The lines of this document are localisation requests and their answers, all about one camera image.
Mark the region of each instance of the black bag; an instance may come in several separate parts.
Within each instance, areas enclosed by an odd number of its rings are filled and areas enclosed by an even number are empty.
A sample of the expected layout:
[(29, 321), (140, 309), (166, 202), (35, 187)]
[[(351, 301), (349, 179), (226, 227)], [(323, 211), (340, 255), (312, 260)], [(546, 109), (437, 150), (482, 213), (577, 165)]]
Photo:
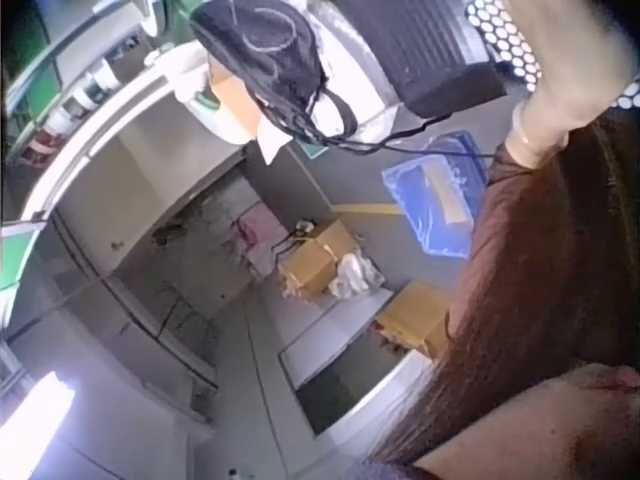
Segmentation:
[(321, 93), (336, 105), (344, 124), (336, 142), (358, 129), (356, 117), (326, 88), (315, 35), (307, 20), (280, 0), (214, 0), (191, 14), (191, 28), (206, 50), (241, 78), (264, 115), (295, 138), (329, 140), (309, 115)]
[(421, 118), (505, 94), (468, 0), (332, 0), (364, 38), (404, 105)]

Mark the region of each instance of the cardboard box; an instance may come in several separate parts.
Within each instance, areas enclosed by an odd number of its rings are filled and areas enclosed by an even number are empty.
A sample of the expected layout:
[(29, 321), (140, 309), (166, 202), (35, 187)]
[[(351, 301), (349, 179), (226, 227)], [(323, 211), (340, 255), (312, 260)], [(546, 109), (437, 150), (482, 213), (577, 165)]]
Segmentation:
[(279, 266), (287, 291), (310, 299), (337, 276), (337, 263), (358, 244), (339, 220), (316, 231)]
[(445, 316), (451, 295), (442, 289), (411, 281), (376, 316), (383, 334), (431, 359), (448, 347)]
[(244, 82), (229, 72), (215, 58), (209, 57), (209, 86), (220, 103), (228, 108), (251, 138), (258, 135), (262, 112), (255, 104)]

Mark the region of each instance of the person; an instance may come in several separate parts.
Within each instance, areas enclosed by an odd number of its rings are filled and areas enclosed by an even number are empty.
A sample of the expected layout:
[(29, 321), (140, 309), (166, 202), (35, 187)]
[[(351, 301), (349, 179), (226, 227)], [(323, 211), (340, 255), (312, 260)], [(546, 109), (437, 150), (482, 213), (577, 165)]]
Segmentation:
[(562, 376), (640, 359), (638, 127), (608, 111), (536, 169), (498, 149), (449, 350), (371, 454), (367, 468), (391, 469), (381, 480), (430, 467), (444, 480), (594, 478), (621, 464), (640, 478), (637, 374)]

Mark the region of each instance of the white plastic bag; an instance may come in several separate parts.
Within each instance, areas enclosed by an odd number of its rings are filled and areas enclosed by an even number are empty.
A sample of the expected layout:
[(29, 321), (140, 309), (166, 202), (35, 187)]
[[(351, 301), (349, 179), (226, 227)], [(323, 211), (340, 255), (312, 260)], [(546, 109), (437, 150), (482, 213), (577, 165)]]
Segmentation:
[(367, 293), (384, 283), (384, 277), (360, 250), (348, 253), (338, 264), (338, 276), (329, 284), (331, 294), (340, 299)]

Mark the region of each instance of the fluorescent light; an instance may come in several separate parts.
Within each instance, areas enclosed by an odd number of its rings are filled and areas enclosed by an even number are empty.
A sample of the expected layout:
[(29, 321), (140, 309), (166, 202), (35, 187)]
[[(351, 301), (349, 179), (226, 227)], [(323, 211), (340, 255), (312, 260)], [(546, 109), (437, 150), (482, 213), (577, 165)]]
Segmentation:
[(67, 415), (75, 392), (54, 372), (40, 380), (0, 427), (0, 478), (27, 480)]

